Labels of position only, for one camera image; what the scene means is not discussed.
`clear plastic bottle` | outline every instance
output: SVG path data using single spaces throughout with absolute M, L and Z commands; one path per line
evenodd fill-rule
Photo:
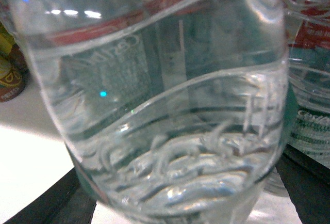
M 282 0 L 9 4 L 93 197 L 139 223 L 247 218 L 285 145 Z
M 289 143 L 330 168 L 330 0 L 284 0 L 290 81 L 300 105 Z

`can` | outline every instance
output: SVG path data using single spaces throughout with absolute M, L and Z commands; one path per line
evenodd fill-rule
M 9 61 L 0 57 L 0 102 L 15 98 L 24 87 L 20 72 Z

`white table surface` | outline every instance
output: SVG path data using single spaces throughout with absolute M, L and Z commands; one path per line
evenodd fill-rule
M 0 223 L 34 201 L 73 167 L 32 79 L 0 103 Z M 92 224 L 129 224 L 97 204 Z M 289 197 L 263 192 L 246 224 L 301 224 Z

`background bottle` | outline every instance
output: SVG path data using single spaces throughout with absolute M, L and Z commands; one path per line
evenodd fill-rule
M 289 143 L 330 168 L 330 0 L 284 0 L 290 81 L 300 105 Z

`clear plastic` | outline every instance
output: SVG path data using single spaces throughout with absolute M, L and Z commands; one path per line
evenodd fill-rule
M 138 223 L 242 223 L 282 153 L 281 0 L 9 0 L 84 188 Z
M 330 0 L 284 2 L 289 78 L 301 106 L 289 143 L 330 168 Z

